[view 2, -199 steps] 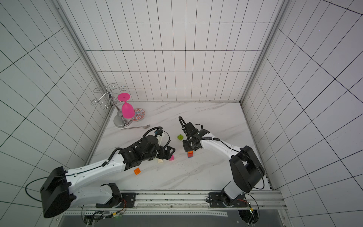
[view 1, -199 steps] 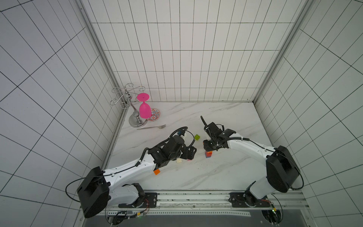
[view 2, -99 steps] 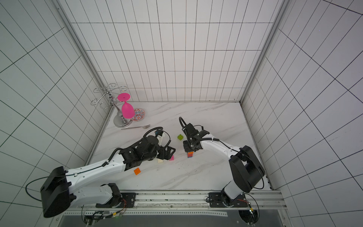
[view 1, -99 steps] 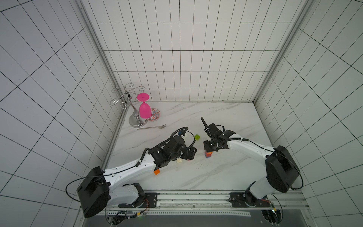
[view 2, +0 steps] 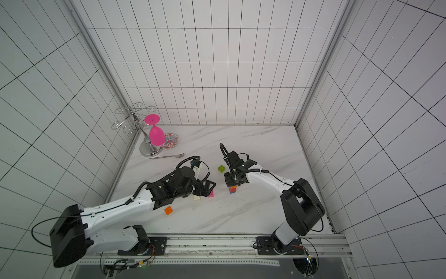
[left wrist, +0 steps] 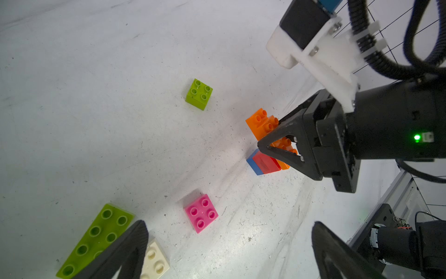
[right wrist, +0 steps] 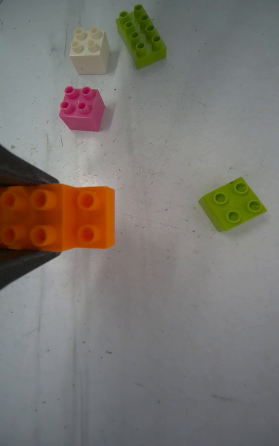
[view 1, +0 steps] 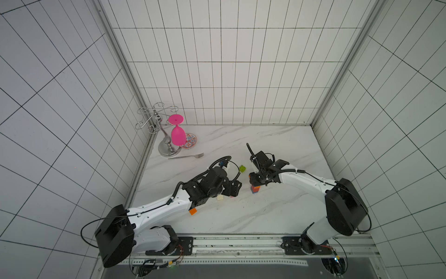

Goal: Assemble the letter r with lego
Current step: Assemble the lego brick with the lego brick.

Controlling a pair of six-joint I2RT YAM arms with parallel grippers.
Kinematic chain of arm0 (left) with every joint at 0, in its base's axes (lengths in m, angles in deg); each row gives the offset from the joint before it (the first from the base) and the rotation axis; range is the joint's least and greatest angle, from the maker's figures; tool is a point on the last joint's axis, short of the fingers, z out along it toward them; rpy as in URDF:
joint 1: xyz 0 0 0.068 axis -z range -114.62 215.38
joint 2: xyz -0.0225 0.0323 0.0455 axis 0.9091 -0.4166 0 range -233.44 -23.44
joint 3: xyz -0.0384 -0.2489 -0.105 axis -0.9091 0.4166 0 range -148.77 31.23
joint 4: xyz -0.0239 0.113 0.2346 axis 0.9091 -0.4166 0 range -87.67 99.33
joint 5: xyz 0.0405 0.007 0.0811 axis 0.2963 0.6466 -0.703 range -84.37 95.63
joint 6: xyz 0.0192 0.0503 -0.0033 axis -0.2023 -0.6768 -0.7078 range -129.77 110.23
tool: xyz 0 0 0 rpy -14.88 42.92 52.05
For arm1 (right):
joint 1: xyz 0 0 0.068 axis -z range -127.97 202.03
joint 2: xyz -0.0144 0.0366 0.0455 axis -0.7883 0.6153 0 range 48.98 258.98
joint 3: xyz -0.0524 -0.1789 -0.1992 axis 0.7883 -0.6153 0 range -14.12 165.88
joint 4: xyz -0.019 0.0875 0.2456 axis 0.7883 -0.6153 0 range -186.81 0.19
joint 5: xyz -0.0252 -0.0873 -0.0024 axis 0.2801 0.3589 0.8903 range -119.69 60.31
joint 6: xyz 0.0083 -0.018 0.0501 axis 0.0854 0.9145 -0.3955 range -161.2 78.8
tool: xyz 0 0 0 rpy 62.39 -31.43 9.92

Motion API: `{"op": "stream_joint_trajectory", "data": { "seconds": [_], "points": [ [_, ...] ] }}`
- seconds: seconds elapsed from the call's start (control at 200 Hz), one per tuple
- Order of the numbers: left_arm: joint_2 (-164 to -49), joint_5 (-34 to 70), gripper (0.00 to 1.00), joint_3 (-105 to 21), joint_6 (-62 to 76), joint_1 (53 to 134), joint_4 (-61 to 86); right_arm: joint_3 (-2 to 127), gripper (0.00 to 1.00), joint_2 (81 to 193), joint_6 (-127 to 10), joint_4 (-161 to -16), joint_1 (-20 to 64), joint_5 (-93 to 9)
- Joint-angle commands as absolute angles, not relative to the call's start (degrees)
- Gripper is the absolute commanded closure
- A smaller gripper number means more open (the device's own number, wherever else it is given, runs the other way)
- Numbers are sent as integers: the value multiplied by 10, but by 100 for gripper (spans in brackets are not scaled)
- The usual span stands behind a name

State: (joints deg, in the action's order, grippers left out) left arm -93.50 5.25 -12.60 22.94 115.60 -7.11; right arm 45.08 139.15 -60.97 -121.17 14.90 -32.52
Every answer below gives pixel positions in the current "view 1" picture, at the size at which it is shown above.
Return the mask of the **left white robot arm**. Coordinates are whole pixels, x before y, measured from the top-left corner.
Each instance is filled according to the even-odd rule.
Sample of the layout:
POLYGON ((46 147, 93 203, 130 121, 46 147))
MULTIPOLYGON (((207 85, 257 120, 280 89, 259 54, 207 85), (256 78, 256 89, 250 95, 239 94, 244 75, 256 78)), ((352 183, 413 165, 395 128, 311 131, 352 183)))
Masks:
POLYGON ((130 209, 115 206, 95 231, 103 267, 116 266, 132 253, 173 253, 178 236, 162 221, 204 205, 209 198, 236 197, 241 187, 237 178, 230 180, 225 169, 216 166, 187 182, 179 182, 172 195, 158 201, 130 209))

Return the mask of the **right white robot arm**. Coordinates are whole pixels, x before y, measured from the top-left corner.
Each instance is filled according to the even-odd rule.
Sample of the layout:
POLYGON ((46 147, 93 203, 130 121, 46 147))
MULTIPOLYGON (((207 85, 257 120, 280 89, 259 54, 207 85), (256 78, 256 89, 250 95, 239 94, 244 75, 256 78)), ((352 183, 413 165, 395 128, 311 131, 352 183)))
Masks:
POLYGON ((283 183, 310 194, 325 206, 325 216, 311 223, 297 241, 297 247, 306 255, 313 255, 318 247, 339 234, 353 235, 368 216, 368 209, 350 180, 324 179, 285 160, 270 159, 263 151, 249 152, 250 161, 257 169, 249 174, 252 187, 283 183))

